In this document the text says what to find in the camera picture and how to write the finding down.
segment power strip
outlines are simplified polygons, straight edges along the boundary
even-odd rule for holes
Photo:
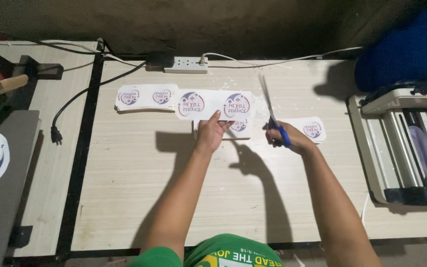
[[[166,73],[201,73],[206,74],[209,66],[208,58],[205,57],[205,64],[199,65],[200,57],[174,57],[174,65],[165,67]]]

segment wooden handle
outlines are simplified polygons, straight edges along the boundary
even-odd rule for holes
[[[4,79],[1,82],[2,89],[0,90],[0,94],[4,94],[6,92],[9,92],[11,90],[14,90],[16,88],[20,88],[21,86],[24,86],[27,84],[27,75],[19,75],[16,77],[11,77]]]

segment concrete wall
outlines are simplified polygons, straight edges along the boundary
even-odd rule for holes
[[[367,45],[427,0],[0,0],[0,30],[33,39],[103,37],[116,52],[176,48],[239,58]]]

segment white table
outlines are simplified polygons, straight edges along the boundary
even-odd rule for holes
[[[210,65],[245,66],[232,61]],[[102,80],[131,68],[105,62]],[[179,88],[250,90],[260,97],[260,71],[266,75],[277,118],[321,118],[327,139],[319,148],[361,213],[368,189],[344,102],[347,92],[354,90],[353,62],[210,67],[209,74],[141,69],[100,88],[71,250],[140,247],[151,209],[171,177],[181,171],[193,145],[191,122],[173,113],[118,114],[114,102],[121,85],[175,83]],[[319,240],[302,160],[267,144],[260,128],[267,117],[259,110],[250,140],[238,141],[237,147],[223,141],[215,152],[186,246],[221,233],[269,243]],[[238,162],[243,172],[231,167]],[[427,208],[375,207],[369,200],[365,228],[371,239],[427,237]]]
[[[35,170],[22,218],[23,226],[34,227],[29,244],[16,249],[15,257],[56,253],[85,95],[71,103],[57,120],[57,127],[64,138],[63,145],[52,143],[50,126],[56,112],[75,94],[88,87],[92,74],[91,62],[94,59],[93,55],[79,55],[42,45],[21,45],[25,43],[11,41],[11,46],[0,45],[0,55],[15,63],[19,62],[21,55],[29,55],[39,63],[59,63],[65,71],[62,80],[38,81],[29,108],[39,110],[39,118],[42,120],[38,139],[41,142],[39,157],[33,158],[36,161]],[[97,46],[97,42],[82,43],[92,48]],[[86,51],[73,45],[63,46]]]

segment blue scissors handle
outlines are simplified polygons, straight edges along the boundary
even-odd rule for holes
[[[284,130],[284,128],[282,126],[277,127],[276,123],[274,122],[273,118],[271,118],[271,117],[270,117],[270,121],[268,121],[268,128],[269,129],[276,129],[281,134],[281,138],[283,139],[283,141],[278,140],[278,139],[274,139],[274,143],[277,146],[283,145],[286,148],[291,146],[291,141],[289,140],[288,133]]]

